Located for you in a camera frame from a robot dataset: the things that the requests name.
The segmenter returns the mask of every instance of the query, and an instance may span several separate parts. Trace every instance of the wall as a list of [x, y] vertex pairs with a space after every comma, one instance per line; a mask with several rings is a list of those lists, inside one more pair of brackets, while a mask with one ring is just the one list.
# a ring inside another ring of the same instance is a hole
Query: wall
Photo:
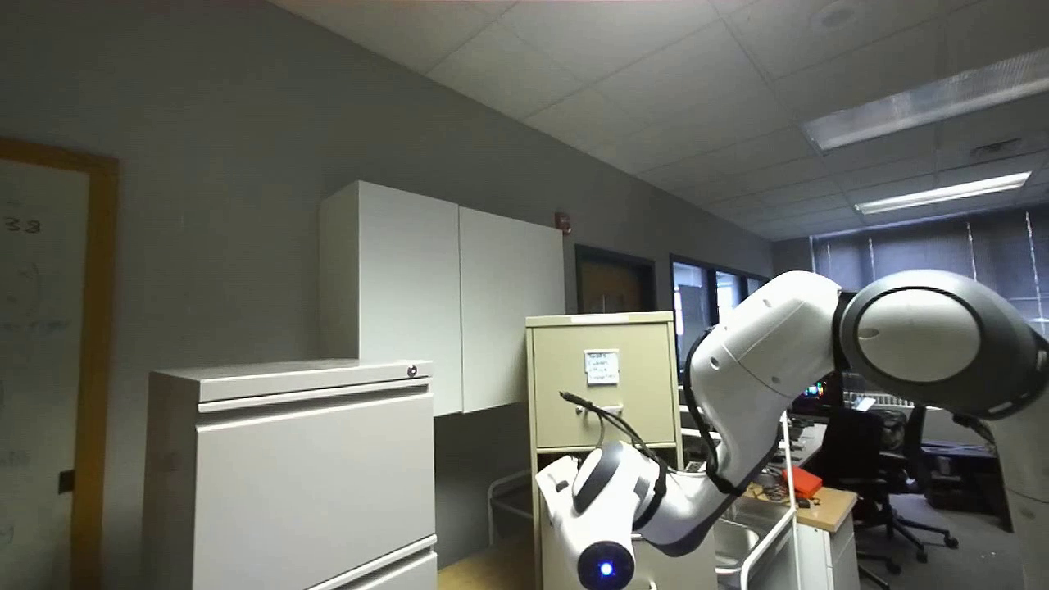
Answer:
[[[767, 271], [767, 241], [258, 0], [5, 0], [0, 71], [0, 133], [121, 161], [107, 588], [138, 588], [148, 371], [317, 353], [313, 207], [348, 179], [567, 209], [573, 239], [655, 260], [661, 303], [667, 252]], [[459, 556], [479, 485], [526, 462], [525, 424], [441, 418], [439, 443]]]

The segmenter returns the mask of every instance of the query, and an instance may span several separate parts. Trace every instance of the ceiling light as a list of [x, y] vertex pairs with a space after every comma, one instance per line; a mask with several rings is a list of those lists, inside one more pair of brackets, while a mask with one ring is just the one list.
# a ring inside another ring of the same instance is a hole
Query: ceiling light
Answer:
[[967, 70], [803, 125], [820, 152], [1049, 90], [1049, 48]]
[[866, 213], [866, 216], [877, 216], [877, 213], [931, 207], [931, 202], [947, 202], [947, 201], [974, 201], [974, 196], [986, 196], [986, 194], [1020, 191], [1025, 182], [1025, 176], [1028, 176], [1028, 170], [1002, 173], [1002, 176], [982, 176], [982, 179], [951, 182], [951, 187], [921, 191], [921, 194], [866, 201], [866, 202], [855, 202], [855, 209]]

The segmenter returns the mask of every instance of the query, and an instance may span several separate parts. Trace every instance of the white robotic arm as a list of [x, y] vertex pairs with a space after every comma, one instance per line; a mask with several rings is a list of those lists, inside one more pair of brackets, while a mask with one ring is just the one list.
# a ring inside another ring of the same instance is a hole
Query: white robotic arm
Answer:
[[[991, 424], [1023, 543], [1049, 542], [1044, 341], [991, 288], [947, 271], [902, 271], [842, 303], [842, 288], [786, 271], [735, 307], [692, 353], [687, 384], [721, 432], [716, 470], [667, 473], [631, 447], [538, 473], [548, 515], [579, 588], [617, 590], [631, 578], [631, 533], [665, 553], [696, 551], [757, 475], [794, 396], [834, 368], [897, 396]], [[1025, 556], [1025, 588], [1049, 563]]]

